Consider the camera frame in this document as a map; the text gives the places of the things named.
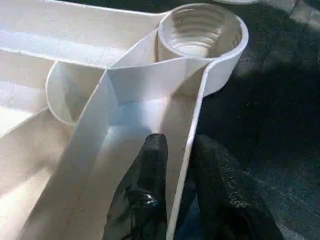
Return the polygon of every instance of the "dark background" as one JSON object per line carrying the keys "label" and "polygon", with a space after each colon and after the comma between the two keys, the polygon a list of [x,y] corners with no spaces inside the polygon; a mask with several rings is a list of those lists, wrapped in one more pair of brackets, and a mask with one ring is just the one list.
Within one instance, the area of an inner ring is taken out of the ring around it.
{"label": "dark background", "polygon": [[[196,1],[70,2],[159,13]],[[197,134],[241,162],[278,223],[320,239],[320,3],[220,5],[244,20],[249,43],[227,85],[204,99]]]}

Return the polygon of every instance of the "gloved hand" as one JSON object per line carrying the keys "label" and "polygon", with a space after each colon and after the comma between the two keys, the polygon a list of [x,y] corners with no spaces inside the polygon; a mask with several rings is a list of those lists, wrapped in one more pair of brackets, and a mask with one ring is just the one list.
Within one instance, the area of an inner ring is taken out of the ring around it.
{"label": "gloved hand", "polygon": [[165,239],[167,139],[149,135],[110,205],[103,240]]}

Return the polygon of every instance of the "white plastic surface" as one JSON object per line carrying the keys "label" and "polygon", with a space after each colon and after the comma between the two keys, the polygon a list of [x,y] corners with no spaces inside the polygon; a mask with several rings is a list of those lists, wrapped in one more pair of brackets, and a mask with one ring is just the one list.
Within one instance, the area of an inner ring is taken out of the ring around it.
{"label": "white plastic surface", "polygon": [[51,60],[0,50],[0,136],[47,106]]}
{"label": "white plastic surface", "polygon": [[261,2],[261,0],[212,0],[213,2],[219,2],[223,4],[255,4]]}
{"label": "white plastic surface", "polygon": [[[46,116],[40,126],[30,127],[38,115],[27,119],[0,138],[0,146],[5,138],[38,141],[29,133],[35,131],[47,144],[39,148],[55,153],[54,170],[29,183],[31,177],[26,181],[21,177],[29,176],[23,170],[15,176],[10,162],[16,159],[17,165],[25,163],[26,169],[36,171],[30,159],[37,160],[40,150],[22,151],[10,143],[16,157],[6,153],[6,142],[0,148],[9,169],[6,184],[28,182],[28,188],[13,187],[0,196],[12,208],[22,198],[27,203],[10,218],[0,208],[0,224],[5,226],[0,239],[19,235],[20,240],[100,240],[114,191],[151,133],[163,133],[168,141],[167,239],[173,239],[202,99],[226,84],[246,47],[248,30],[242,20],[208,4],[151,14],[51,0],[12,0],[0,13],[0,49],[9,55],[21,51],[41,56],[27,57],[47,63],[43,72],[52,66],[47,101],[53,114],[48,109],[39,113]],[[195,40],[199,33],[215,37]],[[37,66],[30,69],[39,71]],[[61,141],[48,138],[51,129]],[[33,197],[25,198],[29,193]]]}
{"label": "white plastic surface", "polygon": [[100,68],[57,61],[45,83],[52,114],[64,124],[74,126],[103,73]]}

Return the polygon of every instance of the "black rubber glove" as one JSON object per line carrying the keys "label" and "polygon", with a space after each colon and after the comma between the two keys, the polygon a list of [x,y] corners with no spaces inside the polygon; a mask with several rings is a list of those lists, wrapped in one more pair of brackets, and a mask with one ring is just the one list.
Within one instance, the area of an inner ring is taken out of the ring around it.
{"label": "black rubber glove", "polygon": [[166,137],[149,135],[116,189],[103,240],[166,238],[167,158]]}
{"label": "black rubber glove", "polygon": [[190,164],[206,240],[284,239],[254,183],[222,145],[196,136]]}

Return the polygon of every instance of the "rounded edge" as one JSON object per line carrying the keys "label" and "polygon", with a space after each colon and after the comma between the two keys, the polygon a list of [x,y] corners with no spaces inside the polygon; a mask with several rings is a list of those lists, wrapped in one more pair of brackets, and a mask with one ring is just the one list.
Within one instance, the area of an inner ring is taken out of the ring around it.
{"label": "rounded edge", "polygon": [[76,125],[76,122],[67,122],[63,119],[61,119],[57,114],[56,112],[54,111],[54,109],[52,108],[51,104],[50,104],[50,100],[49,100],[49,96],[48,96],[48,85],[49,85],[49,80],[50,80],[50,77],[51,77],[51,74],[52,72],[54,71],[54,69],[57,67],[57,65],[60,63],[61,61],[59,60],[56,60],[54,62],[54,64],[52,65],[52,67],[50,68],[50,71],[48,72],[48,75],[46,77],[46,80],[45,80],[45,87],[44,87],[44,91],[45,91],[45,100],[46,100],[46,103],[48,105],[48,108],[50,110],[50,112],[52,113],[52,115],[57,119],[59,120],[61,123],[65,124],[65,125],[68,125],[70,127],[74,127]]}
{"label": "rounded edge", "polygon": [[219,5],[215,5],[215,4],[210,4],[210,3],[191,3],[191,4],[185,4],[185,5],[181,5],[181,6],[178,6],[174,9],[172,9],[171,11],[169,11],[164,17],[163,19],[160,21],[159,25],[158,25],[158,39],[160,40],[160,42],[162,43],[162,45],[170,52],[172,52],[173,54],[175,55],[178,55],[178,56],[181,56],[181,57],[191,57],[191,56],[185,56],[185,54],[183,52],[180,52],[179,50],[171,47],[167,41],[165,40],[164,38],[164,30],[163,30],[163,22],[175,11],[178,11],[180,9],[183,9],[183,8],[188,8],[188,7],[194,7],[194,6],[198,6],[198,7],[201,7],[201,6],[205,6],[205,7],[208,7],[208,6],[214,6],[218,9],[221,9],[225,12],[229,12],[231,14],[233,14],[236,18],[237,21],[239,21],[239,25],[240,25],[240,28],[241,28],[241,40],[240,42],[238,43],[238,45],[232,49],[232,50],[229,50],[223,54],[221,54],[220,56],[217,56],[217,57],[192,57],[194,59],[203,59],[203,60],[206,60],[206,61],[222,61],[222,60],[225,60],[225,59],[230,59],[234,56],[236,56],[237,54],[241,53],[247,46],[248,44],[248,41],[249,41],[249,31],[248,31],[248,28],[246,26],[246,24],[244,23],[244,21],[238,17],[236,14],[234,14],[232,11],[222,7],[222,6],[219,6]]}

